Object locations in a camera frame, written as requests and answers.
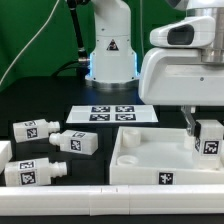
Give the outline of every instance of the tag sticker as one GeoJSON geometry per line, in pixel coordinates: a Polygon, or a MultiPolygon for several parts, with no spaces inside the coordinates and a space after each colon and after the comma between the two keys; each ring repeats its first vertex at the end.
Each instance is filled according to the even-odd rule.
{"type": "Polygon", "coordinates": [[[31,127],[31,126],[35,126],[37,124],[35,121],[27,121],[27,122],[24,122],[24,125],[27,127],[31,127]]]}
{"type": "Polygon", "coordinates": [[[91,114],[90,121],[110,121],[110,114],[91,114]]]}
{"type": "Polygon", "coordinates": [[[71,151],[82,151],[81,141],[72,139],[71,140],[71,151]]]}
{"type": "Polygon", "coordinates": [[[92,107],[92,113],[110,113],[110,107],[92,107]]]}
{"type": "Polygon", "coordinates": [[[174,173],[171,172],[159,172],[159,185],[173,185],[174,173]]]}
{"type": "Polygon", "coordinates": [[[126,113],[130,113],[130,112],[135,112],[135,107],[134,106],[117,106],[116,107],[116,112],[118,113],[122,113],[122,112],[126,112],[126,113]]]}
{"type": "Polygon", "coordinates": [[[205,141],[204,155],[218,155],[219,153],[219,141],[205,141]]]}
{"type": "Polygon", "coordinates": [[[34,185],[36,184],[36,172],[24,172],[20,173],[21,185],[34,185]]]}
{"type": "Polygon", "coordinates": [[[195,149],[198,152],[200,151],[200,146],[201,146],[201,140],[199,138],[196,138],[196,141],[195,141],[195,149]]]}
{"type": "Polygon", "coordinates": [[[116,114],[116,121],[136,121],[135,114],[116,114]]]}
{"type": "Polygon", "coordinates": [[[26,129],[26,137],[27,139],[34,139],[38,137],[37,128],[28,128],[26,129]]]}
{"type": "Polygon", "coordinates": [[[110,42],[110,45],[108,46],[107,50],[108,51],[119,51],[114,39],[110,42]]]}
{"type": "Polygon", "coordinates": [[[76,132],[72,137],[83,138],[85,135],[83,132],[76,132]]]}
{"type": "Polygon", "coordinates": [[[19,170],[34,169],[35,161],[19,162],[19,170]]]}

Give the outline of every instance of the green wall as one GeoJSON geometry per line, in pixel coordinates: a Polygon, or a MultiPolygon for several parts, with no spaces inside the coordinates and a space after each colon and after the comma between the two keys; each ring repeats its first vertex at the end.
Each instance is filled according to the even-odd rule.
{"type": "MultiPolygon", "coordinates": [[[[56,0],[0,1],[0,78],[21,49],[45,23],[55,2],[56,0]]],[[[140,68],[140,1],[125,2],[132,11],[132,46],[139,55],[140,68]]],[[[149,43],[150,31],[182,19],[184,13],[171,9],[165,0],[144,0],[143,4],[144,48],[147,51],[152,47],[149,43]]],[[[92,4],[79,6],[78,14],[84,43],[90,53],[95,45],[92,4]]],[[[0,91],[22,77],[49,76],[65,62],[76,59],[76,49],[70,13],[64,0],[61,0],[49,25],[18,60],[0,91]]]]}

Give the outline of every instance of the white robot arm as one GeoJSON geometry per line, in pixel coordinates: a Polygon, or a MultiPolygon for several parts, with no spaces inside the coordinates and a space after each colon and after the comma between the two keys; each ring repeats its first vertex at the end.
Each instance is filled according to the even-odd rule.
{"type": "Polygon", "coordinates": [[[224,0],[190,0],[185,20],[152,31],[141,70],[146,104],[224,106],[224,0]]]}
{"type": "Polygon", "coordinates": [[[174,9],[186,11],[189,0],[166,0],[174,9]]]}
{"type": "Polygon", "coordinates": [[[137,86],[136,53],[131,47],[131,11],[122,0],[92,0],[96,47],[87,85],[102,89],[137,86]]]}

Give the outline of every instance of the black table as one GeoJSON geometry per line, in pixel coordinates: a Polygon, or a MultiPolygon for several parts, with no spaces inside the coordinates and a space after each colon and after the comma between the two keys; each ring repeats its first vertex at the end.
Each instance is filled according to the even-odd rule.
{"type": "MultiPolygon", "coordinates": [[[[73,105],[139,105],[142,104],[136,89],[114,93],[86,87],[79,77],[24,78],[0,93],[0,140],[11,140],[13,160],[49,157],[50,161],[66,161],[68,176],[56,178],[54,186],[109,184],[109,164],[118,127],[83,125],[81,131],[96,132],[99,149],[93,156],[59,152],[48,139],[16,144],[12,124],[19,121],[46,119],[60,121],[62,131],[73,105]]],[[[160,123],[167,128],[185,128],[186,123],[179,107],[156,107],[160,123]]],[[[223,119],[223,108],[203,108],[198,118],[223,119]]],[[[0,186],[4,186],[0,175],[0,186]]],[[[10,223],[222,223],[223,215],[149,215],[149,216],[59,216],[59,217],[0,217],[0,224],[10,223]]]]}

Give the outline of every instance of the warning label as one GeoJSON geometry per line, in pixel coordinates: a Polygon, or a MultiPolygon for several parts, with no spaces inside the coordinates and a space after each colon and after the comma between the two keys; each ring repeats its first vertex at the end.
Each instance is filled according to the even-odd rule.
{"type": "Polygon", "coordinates": [[[114,39],[110,42],[110,45],[108,46],[107,50],[108,51],[119,51],[114,39]]]}

